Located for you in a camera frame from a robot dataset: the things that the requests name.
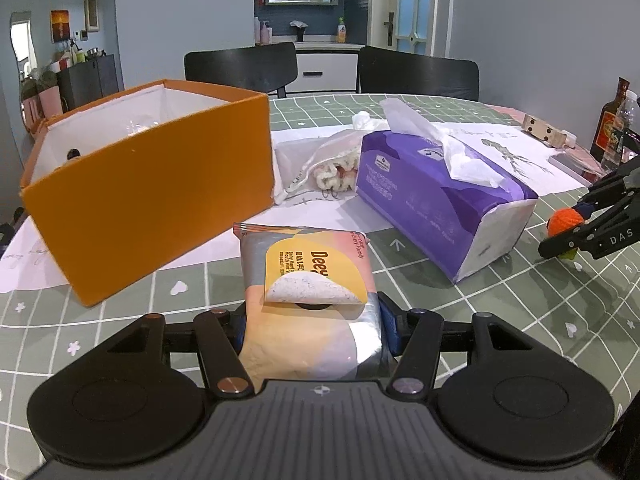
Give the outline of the small wooden box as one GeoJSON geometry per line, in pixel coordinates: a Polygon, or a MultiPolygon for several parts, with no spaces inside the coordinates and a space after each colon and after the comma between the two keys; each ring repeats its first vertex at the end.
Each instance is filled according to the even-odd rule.
{"type": "Polygon", "coordinates": [[[522,122],[522,130],[540,142],[550,146],[550,148],[574,148],[576,146],[576,136],[553,127],[542,119],[526,114],[522,122]]]}

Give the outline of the black chair left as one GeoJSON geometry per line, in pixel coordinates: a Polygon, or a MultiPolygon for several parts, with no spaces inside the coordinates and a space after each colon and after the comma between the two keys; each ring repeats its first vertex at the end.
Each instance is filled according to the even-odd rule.
{"type": "Polygon", "coordinates": [[[246,48],[189,52],[183,58],[186,80],[223,84],[286,97],[298,76],[292,42],[246,48]]]}

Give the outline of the brown glass bottle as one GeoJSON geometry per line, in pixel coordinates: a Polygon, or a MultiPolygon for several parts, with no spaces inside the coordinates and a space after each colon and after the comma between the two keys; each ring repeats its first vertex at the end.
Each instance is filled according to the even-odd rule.
{"type": "Polygon", "coordinates": [[[602,162],[602,157],[608,147],[610,134],[613,130],[616,114],[626,99],[628,88],[629,81],[623,77],[618,78],[616,96],[614,100],[605,103],[602,107],[596,133],[594,134],[590,148],[590,154],[597,162],[602,162]]]}

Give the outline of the pink white crochet doll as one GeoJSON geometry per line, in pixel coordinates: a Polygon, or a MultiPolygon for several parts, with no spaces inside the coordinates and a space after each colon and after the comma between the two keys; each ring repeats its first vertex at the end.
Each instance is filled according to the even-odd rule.
{"type": "Polygon", "coordinates": [[[314,183],[321,191],[331,193],[353,191],[356,186],[359,161],[358,152],[328,160],[314,168],[311,173],[314,183]]]}

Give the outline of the green grid tablecloth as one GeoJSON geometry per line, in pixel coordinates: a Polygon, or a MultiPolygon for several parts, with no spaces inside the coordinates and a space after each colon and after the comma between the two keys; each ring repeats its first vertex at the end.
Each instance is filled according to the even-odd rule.
{"type": "MultiPolygon", "coordinates": [[[[427,308],[448,321],[495,313],[562,354],[608,388],[616,408],[639,391],[639,249],[602,259],[544,260],[538,244],[552,212],[582,187],[551,165],[549,151],[521,133],[510,110],[442,96],[406,96],[434,125],[450,127],[506,168],[524,171],[539,196],[515,247],[487,268],[451,283],[408,238],[356,196],[285,204],[260,214],[273,226],[366,233],[376,287],[404,309],[427,308]]],[[[31,221],[1,260],[1,474],[28,476],[41,462],[26,408],[42,382],[148,312],[189,321],[244,298],[240,246],[224,232],[95,307],[84,307],[31,221]]]]}

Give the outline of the purple tissue pack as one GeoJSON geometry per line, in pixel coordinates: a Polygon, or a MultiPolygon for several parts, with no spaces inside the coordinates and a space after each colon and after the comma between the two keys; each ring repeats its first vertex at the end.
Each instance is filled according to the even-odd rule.
{"type": "Polygon", "coordinates": [[[361,141],[357,194],[457,283],[510,252],[538,196],[408,104],[361,141]]]}

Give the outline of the black chair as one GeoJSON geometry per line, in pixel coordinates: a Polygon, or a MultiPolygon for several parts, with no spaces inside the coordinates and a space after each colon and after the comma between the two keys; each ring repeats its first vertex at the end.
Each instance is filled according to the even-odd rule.
{"type": "Polygon", "coordinates": [[[468,60],[367,46],[358,53],[358,76],[361,93],[480,99],[480,69],[468,60]]]}
{"type": "Polygon", "coordinates": [[[286,97],[298,76],[292,42],[246,48],[189,52],[183,58],[186,80],[223,84],[286,97]]]}

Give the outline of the black sideboard cabinet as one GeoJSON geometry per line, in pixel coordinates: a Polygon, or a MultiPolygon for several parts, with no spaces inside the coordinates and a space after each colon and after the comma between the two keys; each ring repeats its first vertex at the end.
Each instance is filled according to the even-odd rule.
{"type": "Polygon", "coordinates": [[[64,112],[120,91],[115,57],[112,54],[90,58],[57,75],[64,112]]]}

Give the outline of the black chair right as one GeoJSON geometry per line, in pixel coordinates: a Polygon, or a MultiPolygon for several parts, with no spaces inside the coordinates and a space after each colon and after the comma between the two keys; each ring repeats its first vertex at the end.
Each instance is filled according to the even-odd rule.
{"type": "Polygon", "coordinates": [[[358,76],[361,93],[480,99],[480,69],[468,60],[367,46],[358,53],[358,76]]]}

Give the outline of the orange storage box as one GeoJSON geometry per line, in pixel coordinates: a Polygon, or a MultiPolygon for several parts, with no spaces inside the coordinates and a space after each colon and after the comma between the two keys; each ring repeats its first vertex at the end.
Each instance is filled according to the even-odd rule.
{"type": "Polygon", "coordinates": [[[21,196],[94,306],[272,204],[263,93],[160,80],[45,122],[21,196]]]}

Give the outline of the clear plastic bottle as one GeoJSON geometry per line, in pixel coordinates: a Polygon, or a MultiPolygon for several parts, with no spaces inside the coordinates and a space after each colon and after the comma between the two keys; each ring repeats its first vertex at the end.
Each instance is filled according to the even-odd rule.
{"type": "Polygon", "coordinates": [[[626,148],[625,142],[628,132],[634,124],[638,96],[636,92],[628,90],[620,104],[613,125],[608,135],[608,146],[606,147],[601,160],[601,168],[605,172],[611,172],[631,158],[631,149],[626,148]]]}

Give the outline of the orange crochet toy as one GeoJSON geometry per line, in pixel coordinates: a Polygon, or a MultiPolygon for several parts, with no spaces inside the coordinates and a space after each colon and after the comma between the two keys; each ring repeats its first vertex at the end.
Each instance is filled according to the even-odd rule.
{"type": "Polygon", "coordinates": [[[585,219],[574,208],[563,208],[555,211],[547,222],[547,235],[552,237],[577,228],[585,223],[585,219]]]}

